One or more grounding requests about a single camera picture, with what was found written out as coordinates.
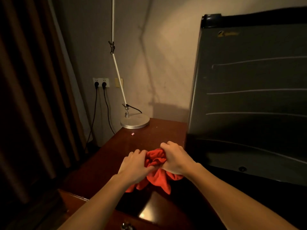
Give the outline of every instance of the wall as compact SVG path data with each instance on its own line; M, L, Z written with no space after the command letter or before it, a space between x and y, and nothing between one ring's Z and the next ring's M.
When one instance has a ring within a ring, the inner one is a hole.
M108 77L111 122L124 114L110 55L111 0L53 0L89 122L94 114L92 77ZM154 118L187 121L201 16L246 14L307 5L307 0L116 0L115 55L128 104ZM113 135L103 90L94 137L102 146Z

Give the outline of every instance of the crumpled red cloth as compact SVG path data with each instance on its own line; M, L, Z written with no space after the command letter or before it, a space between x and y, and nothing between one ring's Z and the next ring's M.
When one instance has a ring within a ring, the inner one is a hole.
M148 151L145 156L144 166L159 166L166 162L166 155L163 149L158 148L152 151ZM167 194L171 193L171 186L168 183L168 180L180 180L182 179L182 175L172 174L170 172L165 171L162 168L159 168L156 171L153 171L147 175L142 181L137 184L130 186L126 192L132 192L134 188L141 190L151 183L156 186L160 186Z

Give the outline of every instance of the lamp base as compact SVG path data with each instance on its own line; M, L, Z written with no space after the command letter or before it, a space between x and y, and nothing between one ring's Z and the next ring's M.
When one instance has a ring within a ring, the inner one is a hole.
M128 129L139 129L148 124L149 117L141 113L130 114L128 118L122 117L120 120L120 125Z

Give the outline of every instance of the white line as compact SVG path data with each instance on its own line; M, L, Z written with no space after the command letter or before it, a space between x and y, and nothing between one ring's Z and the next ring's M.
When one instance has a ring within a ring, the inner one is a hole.
M288 114L288 113L273 113L273 112L215 112L207 113L206 115L219 115L219 114L260 114L260 115L289 115L307 118L307 115Z
M307 88L267 88L267 89L249 89L232 92L207 93L211 94L227 94L227 93L244 93L244 92L260 92L260 91L307 91Z
M307 58L307 56L286 56L286 57L273 57L273 58L263 58L263 59L256 59L256 60L244 60L244 61L238 61L233 63L226 63L226 64L213 64L213 66L222 66L222 65L231 65L231 64L241 64L241 63L247 63L247 62L254 62L254 61L264 61L264 60L282 60L282 59L300 59L300 58Z
M299 159L296 159L296 158L293 158L293 157L289 157L289 156L286 156L286 155L283 155L283 154L279 154L277 152L272 152L272 151L269 151L269 150L266 150L266 149L263 149L263 148L257 148L257 147L253 147L253 146L249 146L249 145L245 145L245 144L241 144L241 143L234 143L234 142L223 141L223 140L218 140L218 139L203 139L203 140L217 141L217 142L222 142L222 143L231 143L231 144L236 144L236 145L240 145L240 146L244 146L244 147L258 149L260 151L268 152L268 153L271 153L271 154L275 154L275 155L278 155L278 156L281 156L281 157L285 157L285 158L288 158L288 159L291 159L291 160L294 160L294 161L298 161L298 162L302 162L304 164L307 164L307 162L305 162L305 161L301 161Z

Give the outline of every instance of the person's left hand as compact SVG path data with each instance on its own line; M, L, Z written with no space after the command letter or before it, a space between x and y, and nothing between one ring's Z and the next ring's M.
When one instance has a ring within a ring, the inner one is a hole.
M140 150L137 149L134 152L130 152L122 161L118 174L122 174L129 185L139 183L147 174L158 169L158 167L155 166L144 167L146 153L146 150L140 152Z

